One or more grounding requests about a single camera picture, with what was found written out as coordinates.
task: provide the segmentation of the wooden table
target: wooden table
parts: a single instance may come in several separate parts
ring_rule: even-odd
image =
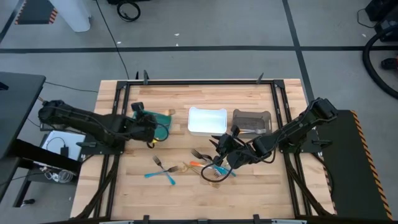
[[[295,118],[307,107],[303,88],[299,79],[284,81],[290,111]],[[111,113],[116,82],[116,80],[101,82],[95,113]],[[277,93],[285,122],[282,97],[280,91]],[[189,133],[188,110],[192,106],[201,109],[225,108],[228,112],[229,127],[234,109],[252,112],[267,110],[271,112],[272,130],[275,131],[278,125],[270,87],[264,85],[132,86],[129,105],[137,101],[144,102],[146,110],[163,113],[167,109],[175,109],[176,114],[173,115],[168,140],[157,143],[155,149],[148,149],[145,143],[138,141],[129,141],[126,144],[126,150],[119,163],[113,220],[142,220],[143,215],[150,215],[151,220],[252,219],[253,214],[259,214],[261,218],[294,217],[285,164],[279,152],[273,164],[258,163],[235,170],[238,176],[228,177],[218,189],[191,170],[171,174],[177,183],[175,186],[171,186],[164,175],[144,178],[146,173],[159,171],[159,167],[152,161],[154,154],[165,167],[180,166],[182,162],[195,160],[190,153],[191,149],[212,156],[216,154],[208,137],[193,136]],[[127,115],[132,116],[130,107]],[[308,188],[325,209],[334,213],[323,166],[309,154],[302,154],[301,159]],[[102,161],[103,156],[93,156],[83,164],[71,217],[79,214],[96,192]],[[303,213],[301,193],[298,187],[296,189],[300,211]],[[101,207],[102,215],[107,195],[105,192]]]

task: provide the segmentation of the orange-handled utensil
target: orange-handled utensil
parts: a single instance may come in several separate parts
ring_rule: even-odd
[[[195,162],[195,161],[191,161],[190,164],[191,164],[191,166],[197,166],[197,167],[205,167],[205,166],[206,166],[206,165],[203,165],[203,164],[201,164],[201,163],[199,163],[199,162]],[[217,175],[218,177],[221,176],[221,173],[220,173],[217,169],[214,169],[214,170],[215,170],[216,175]]]
[[[198,166],[198,167],[205,167],[205,165],[199,163],[199,162],[195,162],[195,161],[191,161],[189,164],[193,165],[193,166]]]

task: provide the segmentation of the white container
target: white container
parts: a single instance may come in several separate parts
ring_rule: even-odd
[[[75,32],[90,29],[91,14],[82,0],[50,0],[58,13]]]
[[[189,109],[188,130],[196,136],[220,136],[226,132],[226,109],[201,110]]]

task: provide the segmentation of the gray floor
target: gray floor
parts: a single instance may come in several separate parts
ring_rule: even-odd
[[[93,17],[88,32],[76,34],[58,16],[52,25],[12,25],[0,49],[50,49],[113,47],[94,1],[85,0]],[[152,0],[139,2],[142,17],[134,23],[119,19],[114,6],[99,0],[105,18],[120,47],[173,47],[206,45],[293,46],[280,0]],[[289,0],[301,46],[361,46],[375,32],[356,23],[356,11],[369,0]],[[0,2],[0,29],[17,0]],[[369,22],[362,14],[362,21]],[[398,101],[383,93],[369,78],[361,52],[303,52],[315,97],[327,97],[339,109],[358,112],[369,149],[381,178],[393,216],[398,218],[398,157],[395,132]],[[372,52],[377,70],[380,60],[396,52]],[[123,52],[131,77],[146,69],[154,78],[302,78],[293,51],[190,51]],[[41,74],[50,82],[96,90],[100,80],[125,79],[117,53],[0,54],[0,70]],[[398,89],[396,72],[380,71]],[[41,97],[63,99],[93,110],[94,93],[80,93],[45,85]],[[36,103],[29,118],[38,123]],[[27,122],[20,138],[39,144],[44,133]],[[18,170],[16,176],[25,170]],[[37,203],[11,208],[21,184],[12,183],[0,203],[4,223],[40,223],[69,217],[74,187],[33,183],[28,197]]]

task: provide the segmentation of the black desk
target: black desk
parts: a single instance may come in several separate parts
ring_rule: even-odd
[[[42,75],[0,72],[0,82],[8,86],[0,90],[0,201],[16,169],[33,169],[33,161],[80,171],[80,162],[17,139],[44,81]]]

